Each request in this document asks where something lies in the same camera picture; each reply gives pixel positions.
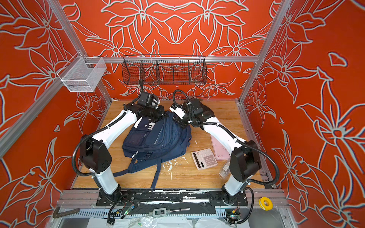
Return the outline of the navy blue student backpack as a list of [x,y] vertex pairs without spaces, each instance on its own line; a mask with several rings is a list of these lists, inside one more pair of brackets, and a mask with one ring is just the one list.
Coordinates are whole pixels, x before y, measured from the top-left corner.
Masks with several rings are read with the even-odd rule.
[[166,112],[167,117],[156,123],[143,117],[133,126],[125,138],[122,149],[125,157],[131,158],[127,169],[114,173],[119,177],[127,173],[136,173],[151,166],[157,166],[151,188],[156,187],[162,163],[185,155],[190,145],[192,130],[190,126],[182,128],[176,121],[176,115]]

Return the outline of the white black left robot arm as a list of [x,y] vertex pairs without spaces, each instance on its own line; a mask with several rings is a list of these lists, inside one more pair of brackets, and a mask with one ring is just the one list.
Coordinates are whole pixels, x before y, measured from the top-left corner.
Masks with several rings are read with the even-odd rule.
[[111,170],[112,156],[108,149],[115,139],[142,117],[157,122],[166,117],[166,112],[160,104],[157,107],[133,102],[125,104],[123,110],[105,127],[83,136],[73,152],[73,171],[78,176],[91,176],[111,203],[119,204],[123,197]]

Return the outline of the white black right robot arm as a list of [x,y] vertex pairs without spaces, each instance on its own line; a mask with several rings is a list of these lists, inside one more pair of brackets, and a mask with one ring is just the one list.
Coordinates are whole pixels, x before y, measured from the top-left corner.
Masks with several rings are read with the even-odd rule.
[[[251,183],[272,186],[279,181],[279,168],[275,161],[259,150],[254,141],[245,141],[230,131],[218,120],[213,110],[199,99],[188,99],[183,104],[174,102],[170,111],[175,113],[175,121],[182,127],[193,126],[204,130],[218,140],[230,154],[231,175],[222,187],[225,202],[228,203],[236,198]],[[274,167],[275,177],[271,181],[252,179],[252,176],[262,168],[261,155],[266,157]]]

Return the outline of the pink white calculator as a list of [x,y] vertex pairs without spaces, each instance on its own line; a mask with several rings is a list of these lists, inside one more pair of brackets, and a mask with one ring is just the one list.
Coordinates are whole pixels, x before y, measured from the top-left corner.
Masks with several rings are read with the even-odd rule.
[[191,152],[191,154],[198,170],[205,170],[218,165],[215,155],[210,148]]

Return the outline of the pink pencil case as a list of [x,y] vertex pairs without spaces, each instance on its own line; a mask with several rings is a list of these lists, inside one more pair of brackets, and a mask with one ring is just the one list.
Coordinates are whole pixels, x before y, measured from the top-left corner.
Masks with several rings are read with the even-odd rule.
[[215,158],[218,161],[226,161],[230,158],[229,152],[226,148],[213,136],[211,136],[212,146]]

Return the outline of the yellow tape roll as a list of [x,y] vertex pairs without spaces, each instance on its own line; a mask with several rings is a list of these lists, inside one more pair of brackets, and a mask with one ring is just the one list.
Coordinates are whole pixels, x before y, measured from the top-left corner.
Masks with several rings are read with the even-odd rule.
[[273,209],[273,203],[272,203],[272,201],[268,197],[261,197],[259,199],[259,206],[264,211],[270,211],[270,210]]

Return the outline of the brown bent metal bar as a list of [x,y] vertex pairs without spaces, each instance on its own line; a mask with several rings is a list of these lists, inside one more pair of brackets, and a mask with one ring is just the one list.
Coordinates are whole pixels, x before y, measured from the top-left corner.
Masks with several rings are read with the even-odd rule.
[[80,209],[72,209],[69,211],[64,211],[64,212],[60,212],[60,207],[57,206],[52,214],[52,217],[54,219],[57,218],[61,218],[61,217],[65,217],[65,216],[70,216],[70,215],[74,215],[80,212]]

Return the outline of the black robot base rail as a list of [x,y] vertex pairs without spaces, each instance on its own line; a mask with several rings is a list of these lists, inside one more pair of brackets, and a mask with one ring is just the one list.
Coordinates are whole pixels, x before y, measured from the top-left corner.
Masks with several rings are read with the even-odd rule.
[[245,193],[236,197],[224,195],[221,189],[122,189],[128,205],[137,203],[205,203],[209,206],[247,206]]

